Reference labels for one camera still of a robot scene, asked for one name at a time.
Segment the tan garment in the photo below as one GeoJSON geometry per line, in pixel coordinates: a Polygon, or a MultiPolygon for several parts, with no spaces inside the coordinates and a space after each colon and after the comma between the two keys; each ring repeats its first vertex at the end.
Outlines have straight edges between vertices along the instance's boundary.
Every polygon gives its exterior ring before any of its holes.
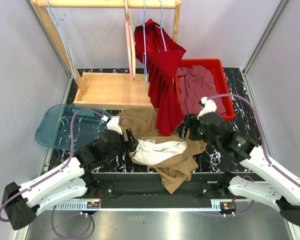
{"type": "Polygon", "coordinates": [[[158,111],[151,108],[131,108],[118,114],[123,131],[130,129],[138,141],[129,156],[133,163],[153,168],[162,185],[172,194],[185,181],[192,179],[198,168],[195,155],[206,150],[202,140],[181,139],[177,132],[163,136],[156,129],[158,111]]]}

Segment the red pleated skirt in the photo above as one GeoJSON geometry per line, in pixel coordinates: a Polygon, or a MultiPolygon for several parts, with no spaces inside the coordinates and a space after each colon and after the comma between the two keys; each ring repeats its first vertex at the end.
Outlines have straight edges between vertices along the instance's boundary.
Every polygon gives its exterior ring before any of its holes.
{"type": "MultiPolygon", "coordinates": [[[[170,136],[179,126],[184,114],[179,104],[174,87],[174,77],[186,50],[172,40],[163,30],[167,52],[164,50],[160,25],[149,19],[145,23],[146,62],[148,69],[148,96],[155,109],[158,110],[156,129],[163,136],[170,136]]],[[[134,30],[135,55],[143,63],[143,27],[134,30]]]]}

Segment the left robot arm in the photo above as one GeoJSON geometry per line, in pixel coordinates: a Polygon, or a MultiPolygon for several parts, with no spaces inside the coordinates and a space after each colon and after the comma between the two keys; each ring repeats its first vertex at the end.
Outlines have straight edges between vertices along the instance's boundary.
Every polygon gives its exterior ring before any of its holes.
{"type": "Polygon", "coordinates": [[[98,193],[92,170],[120,153],[132,153],[138,146],[130,129],[126,135],[107,130],[99,138],[78,149],[69,162],[63,162],[45,174],[28,182],[14,181],[4,188],[0,220],[20,230],[54,205],[76,197],[93,198],[98,193]]]}

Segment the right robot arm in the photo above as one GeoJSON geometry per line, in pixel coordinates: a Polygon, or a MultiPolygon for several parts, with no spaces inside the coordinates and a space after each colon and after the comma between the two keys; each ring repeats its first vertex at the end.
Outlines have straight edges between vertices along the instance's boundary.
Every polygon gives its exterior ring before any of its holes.
{"type": "Polygon", "coordinates": [[[202,140],[213,146],[227,160],[252,170],[269,184],[261,185],[226,172],[217,183],[220,197],[249,198],[275,209],[285,220],[300,227],[300,177],[269,157],[253,138],[230,129],[214,112],[186,114],[179,133],[183,139],[202,140]]]}

